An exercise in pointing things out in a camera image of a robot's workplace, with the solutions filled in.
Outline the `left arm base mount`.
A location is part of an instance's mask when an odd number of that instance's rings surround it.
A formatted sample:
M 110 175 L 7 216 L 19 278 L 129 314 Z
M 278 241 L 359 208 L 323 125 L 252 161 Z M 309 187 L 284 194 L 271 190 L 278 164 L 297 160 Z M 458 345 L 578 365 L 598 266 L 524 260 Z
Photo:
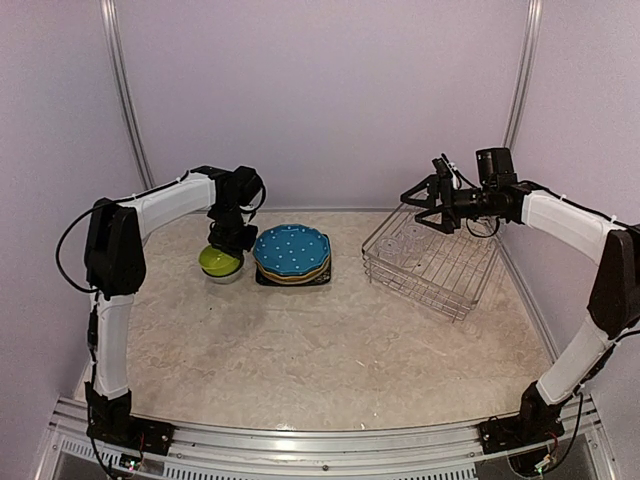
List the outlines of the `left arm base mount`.
M 167 456 L 173 441 L 175 426 L 168 422 L 131 416 L 123 428 L 106 421 L 91 420 L 87 435 L 106 444 Z

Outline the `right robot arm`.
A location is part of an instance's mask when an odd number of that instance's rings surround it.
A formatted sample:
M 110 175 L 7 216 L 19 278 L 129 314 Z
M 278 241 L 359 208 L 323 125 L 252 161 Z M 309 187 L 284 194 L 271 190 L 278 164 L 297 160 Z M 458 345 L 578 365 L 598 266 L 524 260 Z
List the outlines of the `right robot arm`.
M 431 175 L 400 199 L 418 208 L 417 222 L 446 234 L 464 219 L 493 217 L 556 239 L 572 250 L 578 263 L 574 274 L 566 260 L 554 267 L 548 257 L 542 259 L 552 276 L 546 291 L 553 300 L 566 291 L 561 281 L 574 279 L 579 284 L 572 290 L 577 299 L 565 309 L 576 316 L 573 335 L 549 369 L 522 394 L 519 413 L 511 423 L 518 442 L 535 442 L 562 405 L 597 376 L 616 344 L 639 323 L 638 227 L 580 207 L 532 181 L 455 190 L 449 177 Z

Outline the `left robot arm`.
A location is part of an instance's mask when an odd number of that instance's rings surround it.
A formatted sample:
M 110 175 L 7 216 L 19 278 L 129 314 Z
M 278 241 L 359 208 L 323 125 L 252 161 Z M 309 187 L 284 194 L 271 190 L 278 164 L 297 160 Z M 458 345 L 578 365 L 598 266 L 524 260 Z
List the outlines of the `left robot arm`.
M 121 445 L 140 434 L 130 414 L 126 355 L 134 296 L 146 277 L 143 242 L 151 233 L 188 214 L 204 210 L 211 221 L 202 271 L 230 283 L 256 240 L 251 224 L 266 198 L 257 171 L 201 166 L 177 179 L 122 199 L 102 198 L 86 212 L 89 227 L 84 251 L 86 286 L 91 298 L 88 344 L 91 379 L 85 385 L 90 427 Z

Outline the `black floral square plate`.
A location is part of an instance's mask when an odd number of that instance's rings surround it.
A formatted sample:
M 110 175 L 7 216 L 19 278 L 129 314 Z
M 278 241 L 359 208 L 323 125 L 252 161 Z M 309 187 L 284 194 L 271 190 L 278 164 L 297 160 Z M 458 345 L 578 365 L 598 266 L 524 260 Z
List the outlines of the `black floral square plate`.
M 276 286 L 286 286 L 286 287 L 303 287 L 303 286 L 317 286 L 317 285 L 323 285 L 329 282 L 330 280 L 330 270 L 331 270 L 331 263 L 329 266 L 329 269 L 323 274 L 321 275 L 319 278 L 312 280 L 311 282 L 308 283 L 304 283 L 304 284 L 297 284 L 297 285 L 291 285 L 291 284 L 287 284 L 287 285 L 282 285 L 282 284 L 276 284 L 273 281 L 267 280 L 266 278 L 264 278 L 261 274 L 259 274 L 257 272 L 257 274 L 259 275 L 259 277 L 266 283 L 266 284 L 273 284 Z

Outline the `lime green bowl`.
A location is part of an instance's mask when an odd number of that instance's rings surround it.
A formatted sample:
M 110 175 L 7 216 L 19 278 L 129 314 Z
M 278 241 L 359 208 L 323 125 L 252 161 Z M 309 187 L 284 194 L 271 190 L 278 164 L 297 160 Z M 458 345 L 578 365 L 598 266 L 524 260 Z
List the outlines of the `lime green bowl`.
M 200 252 L 198 263 L 201 270 L 206 269 L 214 275 L 225 275 L 242 268 L 244 259 L 234 257 L 208 245 Z

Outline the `blue polka dot plate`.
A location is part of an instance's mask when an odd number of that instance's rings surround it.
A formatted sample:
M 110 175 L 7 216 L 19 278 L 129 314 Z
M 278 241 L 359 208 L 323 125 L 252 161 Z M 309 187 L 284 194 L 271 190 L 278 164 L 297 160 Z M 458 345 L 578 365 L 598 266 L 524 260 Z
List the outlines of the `blue polka dot plate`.
M 279 276 L 303 276 L 320 268 L 331 255 L 329 239 L 303 224 L 282 224 L 264 230 L 253 247 L 256 263 Z

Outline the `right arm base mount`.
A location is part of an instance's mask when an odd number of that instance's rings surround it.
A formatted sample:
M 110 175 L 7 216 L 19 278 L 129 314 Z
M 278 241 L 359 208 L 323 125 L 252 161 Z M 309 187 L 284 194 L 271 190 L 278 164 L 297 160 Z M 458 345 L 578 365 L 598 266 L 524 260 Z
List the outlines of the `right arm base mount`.
M 553 440 L 565 434 L 562 421 L 552 419 L 547 424 L 524 422 L 519 415 L 490 417 L 477 425 L 484 454 L 534 445 Z

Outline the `white ribbed ceramic bowl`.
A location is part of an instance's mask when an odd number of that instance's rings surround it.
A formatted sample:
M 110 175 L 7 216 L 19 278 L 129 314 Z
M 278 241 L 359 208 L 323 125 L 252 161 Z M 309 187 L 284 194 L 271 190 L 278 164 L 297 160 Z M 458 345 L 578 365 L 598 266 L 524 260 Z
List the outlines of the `white ribbed ceramic bowl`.
M 239 280 L 242 276 L 243 273 L 243 269 L 239 268 L 236 269 L 235 271 L 225 274 L 225 275 L 214 275 L 212 274 L 210 271 L 203 269 L 202 272 L 205 274 L 205 276 L 213 283 L 216 284 L 221 284 L 221 285 L 228 285 L 231 283 L 236 282 L 237 280 Z

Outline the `orange polka dot plate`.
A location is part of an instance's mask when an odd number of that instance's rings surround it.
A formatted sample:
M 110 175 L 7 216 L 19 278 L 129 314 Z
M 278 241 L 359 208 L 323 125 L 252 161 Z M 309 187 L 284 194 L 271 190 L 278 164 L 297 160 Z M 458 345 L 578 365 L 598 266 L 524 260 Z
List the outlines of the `orange polka dot plate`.
M 330 263 L 331 263 L 331 260 L 328 259 L 320 267 L 318 267 L 318 268 L 316 268 L 314 270 L 311 270 L 310 272 L 308 272 L 306 274 L 300 274 L 300 275 L 276 274 L 276 273 L 273 273 L 273 272 L 268 272 L 267 270 L 265 270 L 260 265 L 258 265 L 256 267 L 256 270 L 264 278 L 266 278 L 267 280 L 273 281 L 276 284 L 297 285 L 297 284 L 308 283 L 308 282 L 311 282 L 312 280 L 315 280 L 315 279 L 319 278 L 321 275 L 323 275 L 329 269 Z

